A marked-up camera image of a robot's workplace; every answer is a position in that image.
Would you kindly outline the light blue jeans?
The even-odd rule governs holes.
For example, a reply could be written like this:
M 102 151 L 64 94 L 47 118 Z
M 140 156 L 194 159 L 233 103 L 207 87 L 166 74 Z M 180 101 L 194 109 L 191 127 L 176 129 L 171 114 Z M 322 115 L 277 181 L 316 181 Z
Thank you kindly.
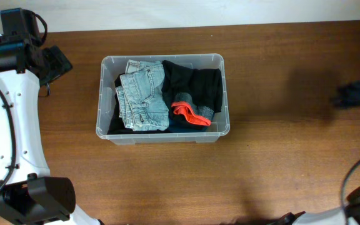
M 169 126 L 169 109 L 163 99 L 165 78 L 160 61 L 129 60 L 116 87 L 119 117 L 133 131 L 164 131 Z

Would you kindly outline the blue garment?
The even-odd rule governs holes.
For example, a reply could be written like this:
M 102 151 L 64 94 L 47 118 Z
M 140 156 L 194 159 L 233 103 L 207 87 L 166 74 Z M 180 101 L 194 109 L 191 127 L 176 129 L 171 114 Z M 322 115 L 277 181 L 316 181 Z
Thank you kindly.
M 200 133 L 206 132 L 207 129 L 207 126 L 186 126 L 176 121 L 170 120 L 167 131 L 170 133 Z

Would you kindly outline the black garment with red waistband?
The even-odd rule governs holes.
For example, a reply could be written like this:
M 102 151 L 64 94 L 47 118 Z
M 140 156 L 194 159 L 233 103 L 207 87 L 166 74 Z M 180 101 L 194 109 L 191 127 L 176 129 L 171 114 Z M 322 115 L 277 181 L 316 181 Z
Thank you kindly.
M 212 124 L 223 105 L 220 69 L 191 69 L 162 62 L 165 78 L 162 96 L 175 126 L 202 130 Z

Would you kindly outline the dark navy garment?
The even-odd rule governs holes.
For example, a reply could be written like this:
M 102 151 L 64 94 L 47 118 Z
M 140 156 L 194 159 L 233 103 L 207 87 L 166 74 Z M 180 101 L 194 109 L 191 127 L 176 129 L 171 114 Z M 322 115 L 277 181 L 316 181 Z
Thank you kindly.
M 339 109 L 360 107 L 360 81 L 338 87 L 337 94 L 331 102 L 335 108 Z

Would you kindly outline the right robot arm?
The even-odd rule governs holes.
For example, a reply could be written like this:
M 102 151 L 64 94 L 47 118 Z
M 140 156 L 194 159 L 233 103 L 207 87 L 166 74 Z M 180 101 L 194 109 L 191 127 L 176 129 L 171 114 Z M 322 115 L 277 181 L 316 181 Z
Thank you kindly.
M 360 186 L 347 197 L 347 201 L 346 213 L 340 207 L 315 214 L 302 212 L 295 215 L 289 212 L 270 225 L 342 225 L 346 222 L 360 225 Z

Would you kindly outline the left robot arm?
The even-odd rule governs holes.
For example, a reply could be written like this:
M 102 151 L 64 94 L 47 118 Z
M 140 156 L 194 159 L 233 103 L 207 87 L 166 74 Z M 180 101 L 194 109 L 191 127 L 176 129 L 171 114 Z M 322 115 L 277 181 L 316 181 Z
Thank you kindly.
M 66 177 L 52 177 L 43 153 L 39 90 L 72 69 L 44 47 L 45 20 L 16 8 L 0 13 L 0 217 L 12 224 L 98 224 L 76 203 Z

